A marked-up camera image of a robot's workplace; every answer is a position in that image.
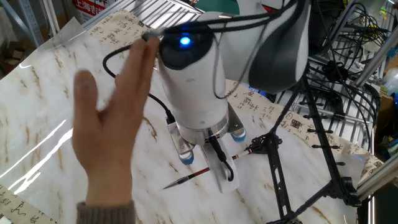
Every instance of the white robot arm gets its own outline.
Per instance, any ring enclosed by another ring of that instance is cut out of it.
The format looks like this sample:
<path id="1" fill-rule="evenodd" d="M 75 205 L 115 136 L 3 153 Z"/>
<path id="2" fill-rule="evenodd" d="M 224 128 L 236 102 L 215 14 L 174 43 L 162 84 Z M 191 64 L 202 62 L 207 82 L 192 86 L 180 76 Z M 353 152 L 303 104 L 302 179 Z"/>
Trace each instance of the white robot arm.
<path id="1" fill-rule="evenodd" d="M 258 1 L 238 1 L 241 14 L 262 14 Z M 192 163 L 194 145 L 205 154 L 221 192 L 239 187 L 234 162 L 220 138 L 231 133 L 243 140 L 245 131 L 225 96 L 225 78 L 277 93 L 296 84 L 308 55 L 310 0 L 291 0 L 283 13 L 251 29 L 215 34 L 217 29 L 250 26 L 263 18 L 201 26 L 200 32 L 178 26 L 165 33 L 159 47 L 159 68 L 176 122 L 169 124 L 177 152 Z M 236 18 L 206 12 L 199 21 Z"/>

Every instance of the hand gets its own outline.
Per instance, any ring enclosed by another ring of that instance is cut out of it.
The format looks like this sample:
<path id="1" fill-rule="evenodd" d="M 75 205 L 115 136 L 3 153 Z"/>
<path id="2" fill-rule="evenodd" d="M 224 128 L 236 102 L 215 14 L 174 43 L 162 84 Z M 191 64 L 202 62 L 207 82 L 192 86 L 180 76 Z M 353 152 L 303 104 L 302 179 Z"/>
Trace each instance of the hand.
<path id="1" fill-rule="evenodd" d="M 87 206 L 128 204 L 131 156 L 150 89 L 158 39 L 137 40 L 103 111 L 96 109 L 98 90 L 89 71 L 75 77 L 72 145 L 88 176 Z"/>

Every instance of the sleeve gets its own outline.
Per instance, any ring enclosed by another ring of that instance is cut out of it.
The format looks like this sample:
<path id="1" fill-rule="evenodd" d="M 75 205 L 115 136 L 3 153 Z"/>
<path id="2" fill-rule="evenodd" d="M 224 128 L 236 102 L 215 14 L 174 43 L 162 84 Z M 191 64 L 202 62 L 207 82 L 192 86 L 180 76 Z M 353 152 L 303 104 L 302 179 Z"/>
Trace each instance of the sleeve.
<path id="1" fill-rule="evenodd" d="M 134 202 L 120 207 L 87 207 L 84 202 L 77 205 L 77 224 L 134 224 L 136 213 Z"/>

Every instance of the metal bracket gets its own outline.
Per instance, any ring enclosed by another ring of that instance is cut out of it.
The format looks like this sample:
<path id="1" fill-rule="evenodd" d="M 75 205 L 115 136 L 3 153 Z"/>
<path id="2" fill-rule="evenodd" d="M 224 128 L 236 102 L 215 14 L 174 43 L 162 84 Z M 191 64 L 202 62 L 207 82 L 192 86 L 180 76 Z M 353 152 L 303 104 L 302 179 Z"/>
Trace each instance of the metal bracket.
<path id="1" fill-rule="evenodd" d="M 314 122 L 315 130 L 312 131 L 317 132 L 317 136 L 320 142 L 320 146 L 314 145 L 313 147 L 322 148 L 331 180 L 328 184 L 326 184 L 326 186 L 320 189 L 315 195 L 310 197 L 302 206 L 300 206 L 295 212 L 293 212 L 290 207 L 289 196 L 287 193 L 282 166 L 277 151 L 279 144 L 282 143 L 282 140 L 280 140 L 276 135 L 276 129 L 281 124 L 282 120 L 289 111 L 289 108 L 292 106 L 300 90 L 304 92 L 305 99 L 308 102 L 308 108 L 310 110 L 310 115 L 308 117 L 311 117 Z M 353 187 L 351 177 L 340 177 L 335 158 L 333 157 L 333 153 L 331 152 L 331 146 L 329 145 L 326 132 L 322 125 L 322 118 L 319 115 L 317 105 L 315 103 L 315 100 L 313 99 L 310 85 L 308 84 L 307 74 L 304 74 L 300 79 L 299 84 L 294 87 L 292 96 L 290 97 L 285 108 L 282 110 L 280 116 L 275 122 L 274 127 L 269 131 L 269 133 L 262 135 L 258 138 L 254 138 L 252 140 L 252 144 L 246 149 L 251 149 L 252 153 L 255 154 L 267 154 L 269 158 L 272 180 L 274 181 L 275 194 L 280 215 L 280 220 L 269 223 L 299 223 L 299 221 L 297 221 L 297 217 L 301 213 L 306 211 L 307 208 L 311 207 L 318 199 L 326 196 L 330 196 L 331 198 L 343 199 L 346 205 L 351 205 L 353 207 L 361 206 L 361 201 L 357 197 L 356 189 Z M 276 171 L 279 175 L 279 181 L 276 177 Z"/>
<path id="2" fill-rule="evenodd" d="M 170 136 L 172 137 L 175 150 L 177 150 L 178 157 L 181 162 L 185 164 L 185 161 L 193 157 L 192 149 L 195 147 L 194 144 L 187 142 L 180 134 L 177 123 L 171 123 L 167 126 Z"/>

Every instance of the black cable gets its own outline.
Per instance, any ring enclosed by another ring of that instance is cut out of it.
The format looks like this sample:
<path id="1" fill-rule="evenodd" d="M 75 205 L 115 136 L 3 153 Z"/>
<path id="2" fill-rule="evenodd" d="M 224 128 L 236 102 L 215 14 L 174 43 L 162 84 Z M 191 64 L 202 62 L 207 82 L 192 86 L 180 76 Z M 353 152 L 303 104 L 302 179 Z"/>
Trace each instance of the black cable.
<path id="1" fill-rule="evenodd" d="M 227 94 L 224 95 L 224 96 L 218 96 L 217 93 L 216 93 L 216 73 L 217 73 L 216 69 L 217 69 L 217 66 L 218 66 L 218 57 L 216 57 L 215 67 L 214 67 L 214 69 L 213 69 L 213 94 L 214 94 L 214 96 L 215 96 L 217 99 L 223 100 L 223 99 L 225 99 L 225 98 L 228 98 L 229 96 L 231 96 L 231 95 L 238 89 L 239 85 L 241 84 L 241 82 L 242 82 L 242 80 L 243 80 L 243 76 L 244 76 L 244 74 L 246 73 L 246 70 L 249 68 L 249 63 L 251 62 L 251 60 L 252 60 L 252 58 L 253 58 L 253 56 L 254 56 L 254 53 L 255 53 L 256 48 L 257 48 L 257 45 L 259 44 L 259 42 L 261 41 L 261 39 L 262 39 L 262 37 L 263 37 L 263 35 L 264 35 L 264 31 L 265 31 L 266 27 L 267 27 L 267 25 L 264 25 L 264 27 L 262 28 L 261 33 L 260 33 L 260 35 L 259 35 L 259 38 L 257 39 L 257 42 L 256 42 L 256 44 L 255 44 L 253 50 L 251 51 L 250 55 L 249 55 L 249 58 L 248 58 L 248 60 L 247 60 L 247 62 L 246 62 L 246 64 L 245 64 L 245 66 L 244 66 L 244 68 L 243 68 L 242 74 L 241 74 L 241 76 L 239 77 L 239 80 L 238 80 L 237 84 L 234 86 L 234 88 L 232 89 L 232 91 L 230 91 L 229 93 L 227 93 Z M 216 39 L 216 44 L 217 44 L 216 55 L 218 55 L 218 51 L 219 51 L 218 46 L 219 46 L 219 43 L 218 43 L 217 39 Z"/>
<path id="2" fill-rule="evenodd" d="M 224 164 L 229 169 L 228 181 L 231 182 L 232 180 L 234 180 L 234 170 L 232 170 L 232 167 L 229 165 L 227 161 L 224 161 Z"/>
<path id="3" fill-rule="evenodd" d="M 318 1 L 315 1 L 315 2 L 316 2 L 316 5 L 317 5 L 318 9 L 320 10 L 320 6 L 319 6 Z M 341 76 L 340 71 L 339 71 L 339 69 L 338 69 L 338 66 L 337 66 L 337 64 L 336 64 L 336 55 L 335 55 L 335 51 L 333 50 L 333 43 L 331 42 L 328 29 L 326 28 L 326 24 L 325 24 L 325 20 L 324 20 L 324 18 L 323 18 L 323 16 L 322 16 L 322 12 L 320 12 L 320 17 L 321 17 L 322 24 L 323 24 L 323 28 L 324 28 L 324 30 L 325 30 L 325 32 L 326 32 L 326 37 L 327 37 L 327 40 L 328 40 L 328 43 L 329 43 L 329 46 L 330 46 L 330 49 L 331 49 L 331 55 L 332 55 L 333 60 L 334 60 L 334 63 L 333 63 L 333 64 L 335 65 L 337 74 L 339 75 L 340 79 L 342 80 L 341 84 L 343 84 L 344 88 L 345 88 L 346 91 L 349 93 L 349 89 L 348 89 L 346 83 L 343 81 L 343 77 Z M 371 135 L 370 135 L 370 132 L 369 132 L 368 125 L 367 125 L 367 123 L 366 123 L 365 115 L 363 114 L 363 112 L 362 112 L 361 109 L 359 108 L 358 103 L 352 98 L 352 96 L 351 96 L 350 94 L 348 94 L 348 96 L 349 96 L 349 98 L 353 101 L 353 103 L 355 104 L 355 106 L 357 107 L 359 113 L 361 114 L 361 116 L 362 116 L 362 118 L 363 118 L 364 125 L 365 125 L 365 128 L 366 128 L 366 134 L 368 135 L 368 139 L 369 139 L 368 151 L 370 151 L 370 148 L 371 148 Z"/>
<path id="4" fill-rule="evenodd" d="M 209 143 L 211 144 L 211 147 L 214 149 L 214 151 L 217 154 L 218 159 L 223 162 L 227 168 L 229 169 L 229 177 L 228 181 L 232 181 L 234 179 L 234 170 L 232 170 L 232 167 L 229 165 L 228 161 L 226 160 L 226 155 L 223 152 L 223 149 L 221 148 L 220 144 L 218 143 L 217 137 L 213 134 L 213 132 L 209 131 Z"/>
<path id="5" fill-rule="evenodd" d="M 165 34 L 180 34 L 182 32 L 185 33 L 202 33 L 202 32 L 208 32 L 207 27 L 208 25 L 211 24 L 224 24 L 226 22 L 238 22 L 238 21 L 247 21 L 247 20 L 254 20 L 254 19 L 263 19 L 266 17 L 269 17 L 269 19 L 265 19 L 259 22 L 255 22 L 252 24 L 246 24 L 242 26 L 234 26 L 234 27 L 224 27 L 224 28 L 214 28 L 212 29 L 213 32 L 232 32 L 232 31 L 238 31 L 238 30 L 244 30 L 244 29 L 251 29 L 254 27 L 258 27 L 264 24 L 267 24 L 268 22 L 277 19 L 280 17 L 283 12 L 294 6 L 294 4 L 297 2 L 297 0 L 291 0 L 286 7 L 284 7 L 283 10 L 280 10 L 275 13 L 262 13 L 262 14 L 256 14 L 256 15 L 250 15 L 250 16 L 235 16 L 232 18 L 227 18 L 227 19 L 212 19 L 208 21 L 195 21 L 195 22 L 186 22 L 177 26 L 169 27 L 166 28 L 163 32 Z"/>
<path id="6" fill-rule="evenodd" d="M 320 82 L 317 82 L 317 81 L 315 81 L 315 80 L 312 80 L 311 78 L 309 78 L 309 79 L 310 79 L 311 81 L 315 82 L 316 84 L 320 85 L 321 87 L 326 88 L 327 90 L 329 90 L 329 91 L 331 91 L 331 92 L 333 92 L 333 93 L 336 93 L 336 94 L 338 94 L 338 95 L 340 95 L 340 96 L 343 96 L 343 97 L 345 97 L 345 98 L 347 98 L 347 99 L 349 99 L 349 100 L 352 101 L 352 99 L 350 98 L 350 96 L 347 96 L 347 95 L 345 95 L 345 94 L 342 94 L 342 93 L 340 93 L 340 92 L 338 92 L 338 91 L 336 91 L 336 90 L 334 90 L 334 89 L 332 89 L 332 88 L 330 88 L 330 87 L 328 87 L 328 86 L 326 86 L 326 85 L 324 85 L 324 84 L 322 84 L 322 83 L 320 83 Z M 372 113 L 371 113 L 371 110 L 370 110 L 369 108 L 367 108 L 365 105 L 363 105 L 362 103 L 357 102 L 357 104 L 358 104 L 359 106 L 361 106 L 365 111 L 368 112 L 368 114 L 370 115 L 370 117 L 371 117 L 372 120 L 373 120 L 373 126 L 374 126 L 374 125 L 376 124 L 376 115 L 375 115 L 375 114 L 372 114 Z"/>
<path id="7" fill-rule="evenodd" d="M 127 51 L 129 49 L 130 49 L 130 45 L 121 47 L 120 49 L 116 49 L 116 50 L 112 51 L 111 53 L 109 53 L 107 56 L 105 56 L 104 60 L 102 61 L 102 66 L 104 67 L 106 73 L 108 73 L 113 78 L 116 78 L 116 75 L 108 68 L 107 62 L 113 56 L 120 54 L 121 52 Z M 158 99 L 158 97 L 156 97 L 150 93 L 148 94 L 148 96 L 151 97 L 153 100 L 155 100 L 158 104 L 160 104 L 163 107 L 163 109 L 165 110 L 166 115 L 167 115 L 167 124 L 174 123 L 175 118 L 174 118 L 172 112 L 168 109 L 168 107 L 160 99 Z"/>
<path id="8" fill-rule="evenodd" d="M 361 3 L 359 3 L 359 2 L 354 3 L 354 4 L 358 4 L 358 5 L 362 6 L 363 9 L 364 9 L 364 15 L 365 15 L 364 33 L 366 33 L 366 31 L 367 31 L 367 29 L 368 29 L 368 23 L 367 23 L 368 18 L 366 17 L 366 8 L 365 8 L 365 6 L 364 6 L 363 4 L 361 4 Z M 364 38 L 364 36 L 361 37 L 361 40 L 359 41 L 359 46 L 362 46 L 362 44 L 363 44 L 363 38 Z M 355 62 L 355 60 L 356 60 L 356 57 L 358 56 L 359 49 L 360 49 L 360 47 L 356 49 L 355 54 L 354 54 L 354 59 L 352 59 L 350 65 L 349 65 L 348 68 L 347 68 L 347 70 L 349 70 L 349 69 L 353 66 L 353 64 L 354 64 L 354 62 Z"/>

